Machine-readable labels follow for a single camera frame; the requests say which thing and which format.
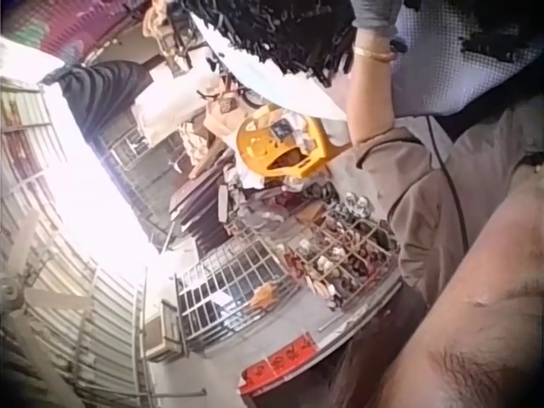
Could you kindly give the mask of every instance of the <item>hand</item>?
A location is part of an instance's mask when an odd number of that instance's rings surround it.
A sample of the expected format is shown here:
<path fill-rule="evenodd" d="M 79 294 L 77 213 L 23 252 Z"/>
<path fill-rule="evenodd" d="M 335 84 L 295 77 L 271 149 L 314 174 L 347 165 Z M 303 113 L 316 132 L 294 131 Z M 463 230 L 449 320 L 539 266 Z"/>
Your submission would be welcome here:
<path fill-rule="evenodd" d="M 355 27 L 388 38 L 397 33 L 395 23 L 402 0 L 351 0 L 351 5 L 355 13 Z"/>

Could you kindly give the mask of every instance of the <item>window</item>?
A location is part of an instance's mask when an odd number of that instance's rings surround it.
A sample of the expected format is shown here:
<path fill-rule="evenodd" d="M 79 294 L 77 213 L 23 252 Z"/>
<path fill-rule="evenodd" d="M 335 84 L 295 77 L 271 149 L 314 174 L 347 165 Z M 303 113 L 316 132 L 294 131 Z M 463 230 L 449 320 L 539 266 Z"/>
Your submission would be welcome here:
<path fill-rule="evenodd" d="M 148 140 L 134 126 L 113 144 L 110 151 L 125 170 L 130 170 L 149 149 Z"/>
<path fill-rule="evenodd" d="M 203 349 L 258 320 L 263 312 L 248 302 L 263 283 L 277 284 L 280 300 L 296 283 L 266 245 L 244 231 L 178 277 L 179 313 L 184 335 L 193 349 Z"/>

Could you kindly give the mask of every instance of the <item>window grille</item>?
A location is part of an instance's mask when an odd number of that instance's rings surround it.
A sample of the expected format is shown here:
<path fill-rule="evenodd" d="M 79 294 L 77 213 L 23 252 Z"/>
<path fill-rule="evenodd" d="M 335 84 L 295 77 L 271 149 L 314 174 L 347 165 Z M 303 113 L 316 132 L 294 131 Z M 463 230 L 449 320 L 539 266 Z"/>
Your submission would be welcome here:
<path fill-rule="evenodd" d="M 266 282 L 276 284 L 280 301 L 297 288 L 274 254 L 248 229 L 177 277 L 181 326 L 190 348 L 202 350 L 262 318 L 266 312 L 247 306 Z"/>

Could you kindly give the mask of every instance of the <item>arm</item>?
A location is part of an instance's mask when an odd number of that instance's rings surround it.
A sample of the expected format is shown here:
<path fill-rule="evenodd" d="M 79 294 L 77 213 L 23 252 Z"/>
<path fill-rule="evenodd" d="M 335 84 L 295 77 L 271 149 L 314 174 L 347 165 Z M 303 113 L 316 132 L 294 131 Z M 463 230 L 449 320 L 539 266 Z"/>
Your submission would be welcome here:
<path fill-rule="evenodd" d="M 497 209 L 390 372 L 378 406 L 526 406 L 544 351 L 544 189 Z"/>
<path fill-rule="evenodd" d="M 388 54 L 401 0 L 352 0 L 355 47 Z M 355 54 L 348 94 L 348 126 L 354 145 L 384 134 L 394 126 L 391 67 L 387 62 Z"/>
<path fill-rule="evenodd" d="M 355 47 L 373 53 L 389 52 L 389 38 L 370 30 L 357 30 Z M 354 145 L 393 128 L 391 66 L 355 55 L 347 104 L 348 127 Z"/>

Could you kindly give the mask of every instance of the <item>white building wall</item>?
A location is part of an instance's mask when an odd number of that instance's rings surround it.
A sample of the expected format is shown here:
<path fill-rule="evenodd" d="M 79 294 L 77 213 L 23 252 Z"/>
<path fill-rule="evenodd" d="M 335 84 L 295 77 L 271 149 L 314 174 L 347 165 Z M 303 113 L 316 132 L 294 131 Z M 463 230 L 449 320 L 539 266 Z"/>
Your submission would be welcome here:
<path fill-rule="evenodd" d="M 141 24 L 122 33 L 117 40 L 118 43 L 112 43 L 105 48 L 95 62 L 126 60 L 142 64 L 159 54 L 155 38 L 144 37 Z"/>
<path fill-rule="evenodd" d="M 189 251 L 190 244 L 178 249 L 177 265 L 190 268 L 197 260 Z M 241 373 L 309 332 L 321 358 L 342 345 L 380 309 L 399 288 L 399 275 L 393 273 L 369 298 L 351 314 L 333 313 L 325 302 L 302 288 L 286 304 L 240 334 L 211 348 L 205 355 L 192 354 L 188 359 L 151 364 L 150 370 L 157 393 L 192 393 L 205 388 L 206 397 L 163 399 L 162 408 L 245 408 L 238 394 Z M 158 298 L 177 304 L 172 280 L 164 280 Z"/>

